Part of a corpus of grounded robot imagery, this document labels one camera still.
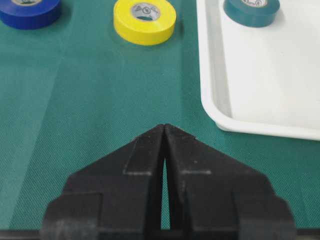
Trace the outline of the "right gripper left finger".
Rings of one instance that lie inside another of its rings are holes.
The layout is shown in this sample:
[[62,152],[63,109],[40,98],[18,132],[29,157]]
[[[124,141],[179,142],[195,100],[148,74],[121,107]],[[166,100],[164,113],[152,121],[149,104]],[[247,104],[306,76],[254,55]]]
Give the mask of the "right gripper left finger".
[[164,126],[71,174],[46,209],[43,240],[144,240],[161,228]]

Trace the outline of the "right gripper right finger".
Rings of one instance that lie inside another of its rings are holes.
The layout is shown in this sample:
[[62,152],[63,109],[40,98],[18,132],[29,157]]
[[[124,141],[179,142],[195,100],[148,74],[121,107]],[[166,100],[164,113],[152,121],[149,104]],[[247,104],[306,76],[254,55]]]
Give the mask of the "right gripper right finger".
[[261,172],[164,126],[170,224],[188,240],[293,240],[288,203]]

